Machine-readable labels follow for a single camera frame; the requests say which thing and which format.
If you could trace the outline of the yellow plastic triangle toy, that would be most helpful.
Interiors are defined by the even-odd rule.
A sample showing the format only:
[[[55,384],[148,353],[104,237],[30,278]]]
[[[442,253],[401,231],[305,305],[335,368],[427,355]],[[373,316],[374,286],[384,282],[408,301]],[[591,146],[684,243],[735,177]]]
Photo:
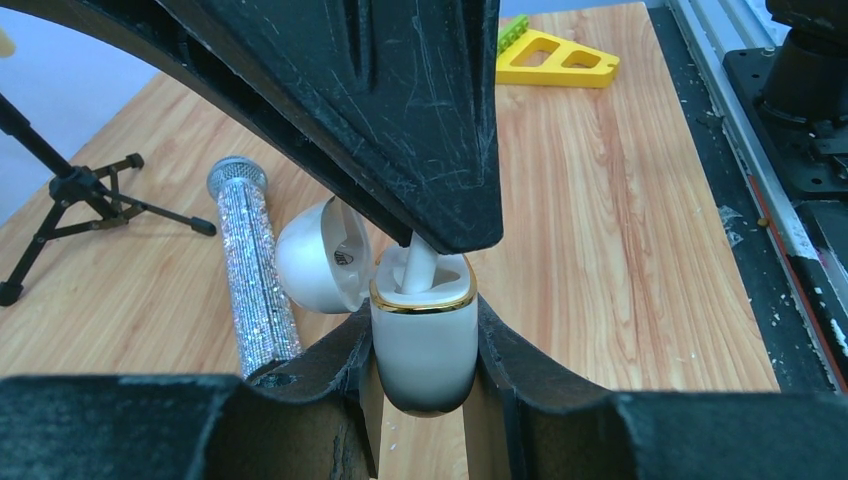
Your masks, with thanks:
[[[621,60],[572,40],[529,29],[510,36],[496,61],[501,85],[603,89],[612,84]]]

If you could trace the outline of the silver glitter microphone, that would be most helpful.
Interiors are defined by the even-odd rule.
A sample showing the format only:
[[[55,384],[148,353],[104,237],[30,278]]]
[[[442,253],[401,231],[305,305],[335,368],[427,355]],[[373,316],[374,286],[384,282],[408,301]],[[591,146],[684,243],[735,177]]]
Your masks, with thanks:
[[[219,160],[207,177],[217,205],[240,370],[247,381],[302,353],[276,269],[267,186],[264,170],[243,156]]]

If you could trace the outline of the white earbud charging case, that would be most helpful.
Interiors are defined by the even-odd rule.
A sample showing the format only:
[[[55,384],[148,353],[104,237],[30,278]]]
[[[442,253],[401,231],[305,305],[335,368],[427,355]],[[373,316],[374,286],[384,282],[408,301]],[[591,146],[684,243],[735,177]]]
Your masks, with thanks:
[[[439,254],[433,286],[400,292],[408,247],[373,256],[364,220],[336,197],[300,213],[277,239],[282,285],[301,308],[365,307],[385,395],[399,410],[438,416],[468,397],[478,355],[478,287],[463,254]]]

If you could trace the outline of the white earbud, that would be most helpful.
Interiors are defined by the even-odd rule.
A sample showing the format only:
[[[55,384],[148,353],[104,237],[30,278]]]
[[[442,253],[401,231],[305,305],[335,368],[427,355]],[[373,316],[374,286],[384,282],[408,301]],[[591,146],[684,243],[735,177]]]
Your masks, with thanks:
[[[432,288],[439,254],[417,233],[413,233],[407,250],[400,292],[414,295]]]

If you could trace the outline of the green brick on triangle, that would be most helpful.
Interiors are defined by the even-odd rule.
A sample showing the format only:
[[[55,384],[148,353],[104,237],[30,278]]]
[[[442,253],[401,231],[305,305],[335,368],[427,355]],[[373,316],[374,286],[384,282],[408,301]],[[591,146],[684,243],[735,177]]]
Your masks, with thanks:
[[[503,54],[529,28],[529,17],[520,14],[513,17],[505,26],[499,29],[497,37],[497,54]]]

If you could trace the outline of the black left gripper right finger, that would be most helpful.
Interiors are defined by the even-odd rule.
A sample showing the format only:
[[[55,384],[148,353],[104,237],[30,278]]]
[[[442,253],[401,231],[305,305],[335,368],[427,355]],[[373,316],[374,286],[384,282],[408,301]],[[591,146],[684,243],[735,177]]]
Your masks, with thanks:
[[[612,391],[479,305],[463,406],[473,479],[843,479],[847,399],[833,393]]]

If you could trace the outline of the black tripod mic stand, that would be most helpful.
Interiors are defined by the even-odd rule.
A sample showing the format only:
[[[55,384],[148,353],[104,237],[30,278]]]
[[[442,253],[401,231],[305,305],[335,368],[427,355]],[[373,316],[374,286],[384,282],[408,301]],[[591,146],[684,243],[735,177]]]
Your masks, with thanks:
[[[96,169],[73,165],[32,128],[29,120],[6,97],[1,98],[1,130],[14,138],[54,174],[48,183],[48,193],[53,205],[33,234],[14,270],[7,280],[1,283],[3,307],[11,306],[19,300],[24,291],[23,282],[27,274],[45,245],[52,240],[88,231],[121,227],[145,212],[186,225],[201,235],[213,237],[217,233],[216,226],[205,219],[186,217],[121,192],[119,173],[145,166],[145,160],[138,153]],[[86,204],[99,217],[60,226],[60,220],[66,211],[79,203]]]

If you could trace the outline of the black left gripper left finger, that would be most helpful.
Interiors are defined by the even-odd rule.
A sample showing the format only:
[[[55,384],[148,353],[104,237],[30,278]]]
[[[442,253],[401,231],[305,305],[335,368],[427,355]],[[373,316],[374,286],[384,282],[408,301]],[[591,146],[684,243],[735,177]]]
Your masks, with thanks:
[[[234,375],[14,376],[5,479],[369,479],[375,370],[362,308],[298,357]]]

